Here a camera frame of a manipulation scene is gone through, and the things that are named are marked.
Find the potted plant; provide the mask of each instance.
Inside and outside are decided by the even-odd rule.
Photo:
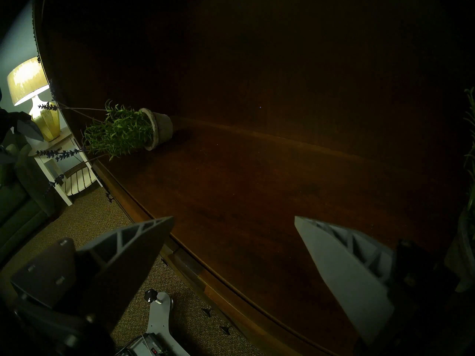
[[[465,155],[471,177],[468,203],[458,219],[457,235],[447,251],[444,263],[460,277],[456,291],[464,292],[475,282],[475,100],[472,89],[465,89],[470,102],[470,111],[465,118],[471,124],[472,147]]]
[[[39,107],[49,110],[70,109],[92,120],[91,124],[83,132],[83,146],[81,149],[71,151],[36,151],[40,155],[55,157],[62,160],[74,156],[79,152],[90,152],[94,155],[100,154],[93,159],[108,156],[109,160],[133,151],[145,148],[153,150],[173,135],[173,125],[170,118],[161,113],[152,112],[149,109],[141,108],[138,111],[130,107],[111,105],[111,101],[105,103],[104,109],[95,108],[72,108],[62,103],[57,106],[52,103],[40,105]],[[106,111],[104,121],[82,113],[80,110]],[[63,175],[54,182],[50,182],[50,188],[61,183]]]

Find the black knob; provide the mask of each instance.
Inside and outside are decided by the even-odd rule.
[[[211,308],[202,308],[201,312],[205,314],[208,318],[211,318]]]
[[[148,302],[151,303],[152,301],[155,301],[157,299],[158,292],[155,291],[153,288],[150,288],[149,290],[145,291],[145,295],[143,298]]]
[[[229,336],[229,327],[228,326],[225,326],[225,327],[220,327],[221,331],[226,335],[226,336]]]

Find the wall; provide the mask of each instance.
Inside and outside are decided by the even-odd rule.
[[[33,34],[33,20],[32,20],[33,0],[30,0],[23,10],[18,14],[13,21],[10,29],[3,38],[0,44],[0,88],[2,91],[2,100],[0,107],[8,112],[26,112],[29,113],[32,108],[32,101],[28,100],[14,106],[8,90],[7,75],[17,65],[21,64],[32,57],[38,56],[35,38]],[[51,92],[48,90],[39,94],[42,101],[51,101]],[[66,127],[66,122],[63,115],[60,114],[60,126]],[[34,147],[39,142],[28,139],[28,142]],[[58,162],[59,167],[63,172],[77,165],[79,161],[76,158],[66,159]]]

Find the carpet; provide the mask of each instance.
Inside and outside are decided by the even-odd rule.
[[[11,305],[16,297],[9,283],[10,276],[55,241],[70,237],[79,248],[104,232],[131,224],[115,201],[109,203],[104,189],[97,183],[94,185],[78,194],[72,206],[66,207],[57,220],[32,237],[3,267],[0,295],[7,305]],[[149,288],[166,292],[173,298],[170,331],[190,355],[263,355],[233,329],[230,329],[230,336],[224,335],[219,326],[224,326],[225,322],[216,314],[211,318],[203,315],[201,308],[206,307],[205,303],[160,258],[112,333],[117,345],[124,345],[146,331],[149,305],[143,294]]]

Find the yellow lamp base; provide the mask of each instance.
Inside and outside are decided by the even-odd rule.
[[[31,119],[40,129],[43,138],[45,141],[56,139],[61,131],[59,127],[59,111],[39,108],[39,105],[47,104],[47,102],[40,100],[37,95],[31,100],[33,101],[33,108],[30,111]]]

